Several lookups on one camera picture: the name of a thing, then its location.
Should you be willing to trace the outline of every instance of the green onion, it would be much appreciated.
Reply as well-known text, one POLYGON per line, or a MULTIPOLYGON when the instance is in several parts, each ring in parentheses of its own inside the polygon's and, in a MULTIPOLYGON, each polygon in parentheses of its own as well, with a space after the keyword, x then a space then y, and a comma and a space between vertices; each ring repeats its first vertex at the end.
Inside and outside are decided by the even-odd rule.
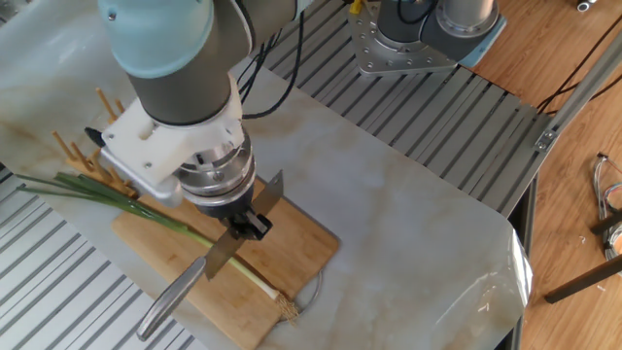
MULTIPOLYGON (((43 189, 31 189, 31 188, 17 188, 18 191, 46 194, 46 195, 58 195, 77 199, 86 199, 100 204, 105 204, 119 208, 130 214, 134 214, 138 217, 154 221, 163 225, 166 228, 172 229, 175 232, 181 233, 194 241, 204 245, 205 247, 212 248, 214 245, 209 239, 203 235, 194 232, 186 224, 172 219, 155 209, 132 199, 108 186, 99 183, 85 175, 73 176, 70 174, 59 172, 53 178, 53 181, 42 180, 25 175, 17 175, 19 179, 31 181, 39 184, 49 185, 58 189, 66 190, 67 192, 55 192, 43 189)), ((236 258, 229 259, 233 267, 240 271, 249 280, 255 283, 262 291, 264 291, 272 300, 274 300, 281 311, 281 315, 288 321, 293 321, 298 316, 298 311, 295 308, 293 302, 289 301, 281 292, 270 287, 265 281, 258 277, 253 271, 246 267, 236 258)))

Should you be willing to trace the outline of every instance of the aluminum profile table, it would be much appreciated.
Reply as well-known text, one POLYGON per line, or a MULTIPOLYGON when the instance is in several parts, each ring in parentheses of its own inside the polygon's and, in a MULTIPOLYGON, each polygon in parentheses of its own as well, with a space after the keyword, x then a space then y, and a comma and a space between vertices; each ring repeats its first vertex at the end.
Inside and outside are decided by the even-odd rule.
MULTIPOLYGON (((533 205, 521 198, 544 160, 533 146, 549 118, 462 67, 364 77, 346 12, 341 0, 307 10, 297 87, 506 217, 524 206, 531 232, 533 205)), ((293 22, 264 67, 287 80, 296 44, 293 22)), ((173 319, 138 341, 152 299, 41 198, 15 191, 21 182, 7 169, 0 181, 1 349, 205 349, 173 319)))
MULTIPOLYGON (((316 1, 306 11, 296 86, 508 217, 544 161, 534 144, 550 118, 463 67, 364 76, 347 11, 341 0, 316 1)), ((297 31, 296 22, 286 27, 263 65, 285 80, 297 31)))

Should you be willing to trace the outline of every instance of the black cable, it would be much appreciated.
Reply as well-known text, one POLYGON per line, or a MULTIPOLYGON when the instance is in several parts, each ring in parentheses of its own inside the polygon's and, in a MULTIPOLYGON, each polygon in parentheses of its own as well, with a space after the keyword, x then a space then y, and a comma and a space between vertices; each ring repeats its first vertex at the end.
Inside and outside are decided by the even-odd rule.
POLYGON ((438 2, 438 0, 431 0, 428 9, 424 13, 422 13, 419 17, 416 17, 415 19, 408 20, 404 18, 403 14, 401 13, 401 1, 402 0, 397 0, 397 16, 399 17, 399 20, 401 20, 404 24, 417 24, 420 21, 424 20, 424 18, 432 13, 434 8, 436 7, 436 3, 438 2))
POLYGON ((248 119, 257 119, 257 118, 265 117, 265 116, 273 113, 279 107, 281 107, 283 102, 290 95, 290 92, 292 92, 292 89, 294 88, 294 84, 295 84, 295 78, 297 77, 298 70, 300 68, 300 58, 302 57, 302 41, 304 39, 304 32, 303 32, 303 28, 304 28, 304 12, 300 13, 299 21, 300 21, 300 27, 298 28, 298 47, 297 47, 297 50, 296 50, 296 53, 295 53, 294 70, 292 71, 292 77, 290 79, 290 84, 288 85, 288 88, 285 90, 285 92, 283 93, 281 98, 272 107, 270 107, 267 110, 265 110, 263 112, 260 112, 260 113, 244 115, 242 117, 243 119, 247 119, 247 120, 248 119))
POLYGON ((552 101, 553 98, 555 98, 555 97, 557 97, 557 96, 559 96, 559 95, 561 95, 563 93, 566 93, 568 91, 572 91, 572 90, 574 90, 578 86, 579 86, 579 83, 577 83, 577 84, 575 84, 575 85, 573 85, 571 87, 564 88, 563 90, 560 91, 560 93, 558 95, 552 94, 552 95, 546 97, 545 100, 543 100, 542 102, 540 102, 540 104, 537 105, 537 108, 540 109, 540 107, 542 107, 545 103, 552 101))
POLYGON ((615 28, 615 26, 622 20, 622 16, 618 17, 618 19, 607 29, 607 31, 605 32, 605 34, 603 34, 603 36, 601 36, 601 38, 596 42, 596 44, 594 45, 594 47, 592 47, 592 50, 590 50, 585 57, 583 57, 583 60, 581 60, 581 63, 579 63, 578 66, 576 66, 576 68, 574 68, 574 70, 572 71, 572 73, 570 73, 570 75, 566 78, 566 80, 564 81, 563 84, 560 85, 560 87, 557 89, 557 91, 555 91, 555 93, 553 93, 551 96, 549 96, 547 99, 545 99, 544 101, 542 101, 542 103, 540 103, 541 107, 539 107, 538 109, 538 113, 542 113, 544 112, 544 110, 546 109, 546 107, 548 107, 548 105, 553 101, 553 99, 557 96, 559 96, 560 94, 562 94, 562 90, 564 89, 564 87, 566 86, 567 83, 570 82, 570 80, 576 75, 576 73, 581 69, 581 67, 583 67, 583 65, 585 64, 585 62, 587 62, 587 60, 590 58, 590 56, 592 56, 592 54, 596 51, 596 49, 598 48, 598 46, 603 42, 603 40, 609 35, 609 33, 613 30, 613 28, 615 28))
MULTIPOLYGON (((590 98, 590 101, 597 99, 598 97, 603 95, 605 92, 607 92, 609 89, 613 88, 616 84, 620 83, 620 81, 622 81, 622 74, 619 77, 615 78, 615 80, 613 82, 611 82, 609 85, 607 85, 606 87, 603 87, 603 89, 601 89, 600 91, 595 93, 594 96, 592 96, 592 98, 590 98)), ((555 113, 557 113, 559 111, 560 110, 549 111, 549 112, 546 112, 546 114, 555 114, 555 113)))
POLYGON ((268 42, 267 42, 267 47, 266 47, 266 44, 261 44, 261 47, 259 49, 259 53, 256 54, 253 57, 253 60, 251 60, 251 62, 246 66, 246 68, 244 68, 244 71, 242 71, 242 74, 240 74, 240 77, 237 79, 237 84, 239 85, 240 81, 242 80, 242 77, 244 77, 246 72, 248 72, 248 70, 251 68, 251 66, 253 66, 253 63, 255 63, 255 62, 258 63, 258 66, 255 67, 254 75, 251 76, 251 78, 249 78, 249 80, 238 91, 238 93, 244 92, 247 88, 249 88, 249 87, 251 87, 253 85, 253 83, 255 82, 255 77, 257 76, 257 73, 255 73, 255 72, 259 71, 259 69, 261 68, 261 66, 265 62, 265 59, 266 59, 267 55, 270 53, 270 51, 272 51, 272 49, 274 49, 276 47, 277 43, 279 42, 279 39, 281 39, 281 33, 282 32, 283 32, 283 29, 279 30, 279 32, 276 35, 272 35, 270 37, 270 39, 268 40, 268 42))

